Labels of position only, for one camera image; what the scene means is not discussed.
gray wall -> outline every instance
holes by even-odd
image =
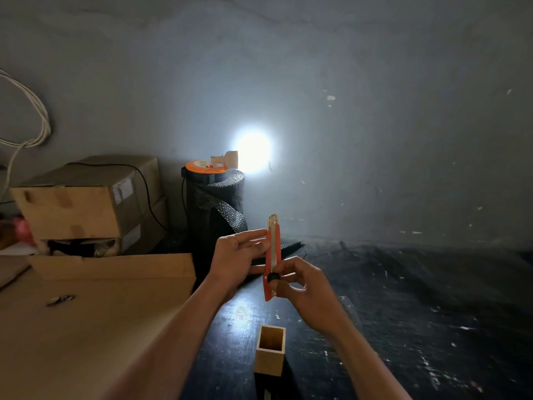
[[[272,171],[247,178],[253,228],[277,213],[294,236],[531,248],[532,5],[0,0],[0,67],[54,120],[14,180],[89,154],[154,154],[183,227],[180,167],[259,124]],[[0,129],[38,130],[4,82]]]

person's right hand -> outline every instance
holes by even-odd
[[[279,262],[272,270],[281,276],[273,280],[270,287],[279,298],[289,299],[298,313],[310,326],[326,337],[331,337],[350,323],[328,279],[320,268],[300,257],[291,257]],[[303,289],[296,289],[289,283],[298,282]]]

hand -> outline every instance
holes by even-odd
[[[281,280],[270,282],[270,287],[277,297],[292,302],[310,328],[330,338],[344,323],[350,322],[320,268],[300,257],[291,257],[279,262],[273,272],[281,275]],[[298,282],[303,289],[290,286],[293,282]]]
[[[242,233],[220,237],[215,246],[213,261],[208,278],[216,279],[226,289],[226,301],[230,300],[237,287],[250,272],[252,260],[264,255],[270,243],[262,239],[266,229],[243,231]]]

orange utility knife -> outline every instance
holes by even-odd
[[[281,242],[279,237],[278,215],[272,215],[268,218],[268,230],[266,239],[270,242],[270,248],[266,250],[265,272],[263,274],[263,288],[265,291],[265,301],[272,299],[272,289],[268,282],[268,276],[276,267],[278,261],[281,261]]]

small wooden box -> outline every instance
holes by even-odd
[[[285,328],[262,325],[255,350],[254,372],[281,376],[285,358]]]

